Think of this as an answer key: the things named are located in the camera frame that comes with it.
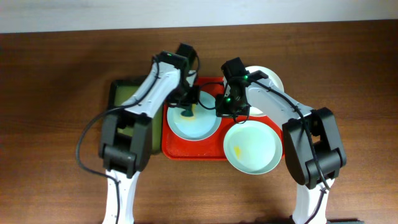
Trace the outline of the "light green plate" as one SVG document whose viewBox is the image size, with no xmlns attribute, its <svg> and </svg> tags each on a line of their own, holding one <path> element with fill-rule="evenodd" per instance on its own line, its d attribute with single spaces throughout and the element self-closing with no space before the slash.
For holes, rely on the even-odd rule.
<svg viewBox="0 0 398 224">
<path fill-rule="evenodd" d="M 283 153 L 278 134 L 259 121 L 233 125 L 224 137 L 223 149 L 234 168 L 251 175 L 261 175 L 275 169 Z"/>
</svg>

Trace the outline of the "yellow green scrub sponge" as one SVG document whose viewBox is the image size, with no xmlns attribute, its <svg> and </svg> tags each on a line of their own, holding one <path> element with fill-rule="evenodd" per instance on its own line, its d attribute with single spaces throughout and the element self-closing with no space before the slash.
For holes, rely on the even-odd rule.
<svg viewBox="0 0 398 224">
<path fill-rule="evenodd" d="M 192 118 L 194 117 L 195 113 L 195 108 L 196 108 L 196 104 L 192 104 L 188 107 L 186 107 L 181 113 L 180 115 L 186 118 Z"/>
</svg>

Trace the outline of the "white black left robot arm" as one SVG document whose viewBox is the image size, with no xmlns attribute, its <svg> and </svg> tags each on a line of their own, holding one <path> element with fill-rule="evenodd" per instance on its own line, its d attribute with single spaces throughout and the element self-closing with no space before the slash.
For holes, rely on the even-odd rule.
<svg viewBox="0 0 398 224">
<path fill-rule="evenodd" d="M 98 150 L 108 180 L 104 223 L 134 223 L 134 195 L 150 159 L 152 120 L 166 103 L 183 110 L 198 103 L 198 72 L 192 68 L 198 61 L 191 45 L 162 51 L 133 95 L 105 112 Z"/>
</svg>

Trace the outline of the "light blue plate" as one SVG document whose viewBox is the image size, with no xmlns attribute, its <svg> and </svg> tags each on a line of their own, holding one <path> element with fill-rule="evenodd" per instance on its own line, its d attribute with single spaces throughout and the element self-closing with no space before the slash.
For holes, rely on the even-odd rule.
<svg viewBox="0 0 398 224">
<path fill-rule="evenodd" d="M 167 123 L 172 132 L 188 141 L 201 141 L 213 135 L 221 124 L 221 117 L 216 116 L 215 110 L 207 108 L 215 106 L 215 98 L 207 92 L 200 92 L 201 104 L 192 105 L 193 116 L 182 115 L 182 108 L 167 109 Z"/>
</svg>

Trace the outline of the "white plate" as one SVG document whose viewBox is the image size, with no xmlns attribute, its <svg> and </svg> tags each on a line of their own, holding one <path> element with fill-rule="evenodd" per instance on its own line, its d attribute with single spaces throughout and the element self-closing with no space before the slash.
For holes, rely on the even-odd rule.
<svg viewBox="0 0 398 224">
<path fill-rule="evenodd" d="M 265 78 L 260 78 L 258 82 L 265 87 L 269 87 L 275 90 L 276 93 L 280 93 L 282 96 L 287 96 L 284 93 L 284 86 L 281 79 L 272 70 L 261 67 L 261 66 L 249 66 L 245 67 L 245 72 L 243 75 L 249 75 L 253 72 L 262 72 L 266 75 Z M 268 116 L 274 121 L 277 119 L 288 120 L 294 109 L 279 95 L 270 96 L 271 91 L 263 92 L 261 86 L 254 83 L 254 86 L 250 87 L 250 83 L 243 77 L 243 81 L 232 81 L 232 84 L 227 84 L 227 78 L 224 77 L 224 86 L 226 87 L 227 93 L 233 94 L 235 100 L 241 100 L 244 102 L 243 108 L 246 109 L 250 106 L 249 115 L 250 116 Z"/>
</svg>

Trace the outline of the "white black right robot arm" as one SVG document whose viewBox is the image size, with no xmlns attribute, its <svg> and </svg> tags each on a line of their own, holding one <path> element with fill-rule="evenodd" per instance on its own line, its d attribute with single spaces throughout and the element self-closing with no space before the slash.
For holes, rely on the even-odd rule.
<svg viewBox="0 0 398 224">
<path fill-rule="evenodd" d="M 250 107 L 266 114 L 282 130 L 285 163 L 297 183 L 292 223 L 327 223 L 330 188 L 346 165 L 346 153 L 334 114 L 315 110 L 277 88 L 264 72 L 246 70 L 240 58 L 221 66 L 224 92 L 216 97 L 216 115 L 247 116 Z"/>
</svg>

